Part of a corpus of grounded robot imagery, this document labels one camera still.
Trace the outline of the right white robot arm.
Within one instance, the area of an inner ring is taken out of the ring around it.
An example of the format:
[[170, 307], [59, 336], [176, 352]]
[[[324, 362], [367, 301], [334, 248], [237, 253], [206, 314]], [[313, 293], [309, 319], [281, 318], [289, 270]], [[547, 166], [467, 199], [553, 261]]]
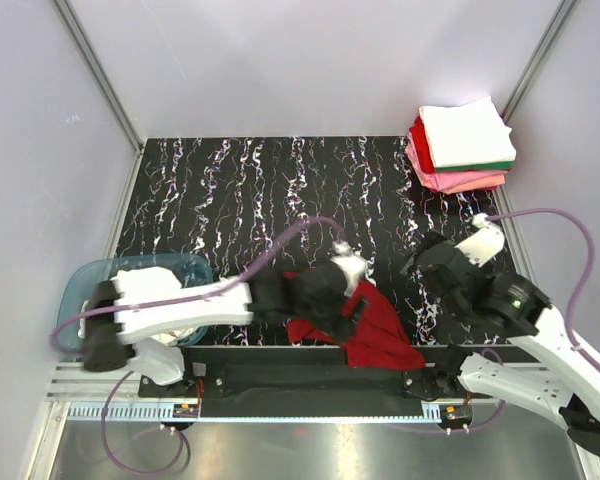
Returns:
[[484, 394], [542, 416], [600, 457], [600, 353], [569, 330], [549, 297], [525, 277], [490, 273], [486, 265], [504, 247], [496, 226], [455, 244], [428, 232], [406, 263], [418, 270], [451, 316], [507, 339], [533, 356], [552, 377], [541, 380], [449, 345], [435, 364], [408, 380], [408, 394], [438, 398]]

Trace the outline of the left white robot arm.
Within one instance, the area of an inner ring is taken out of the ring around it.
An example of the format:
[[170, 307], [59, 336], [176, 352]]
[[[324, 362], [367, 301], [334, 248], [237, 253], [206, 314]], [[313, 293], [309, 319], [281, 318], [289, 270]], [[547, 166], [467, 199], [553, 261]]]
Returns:
[[353, 298], [365, 269], [357, 257], [335, 257], [302, 272], [264, 267], [253, 276], [190, 288], [165, 268], [121, 271], [99, 285], [85, 312], [82, 367], [131, 370], [183, 396], [194, 388], [196, 372], [180, 349], [157, 341], [158, 334], [303, 319], [344, 343], [366, 307]]

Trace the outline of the dark red t shirt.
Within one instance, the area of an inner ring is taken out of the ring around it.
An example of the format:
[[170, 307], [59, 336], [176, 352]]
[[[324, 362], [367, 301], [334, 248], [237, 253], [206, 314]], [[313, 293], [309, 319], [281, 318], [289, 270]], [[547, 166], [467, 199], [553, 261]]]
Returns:
[[411, 344], [391, 302], [371, 283], [361, 280], [352, 293], [368, 300], [355, 335], [341, 347], [350, 367], [417, 370], [425, 366], [424, 356]]

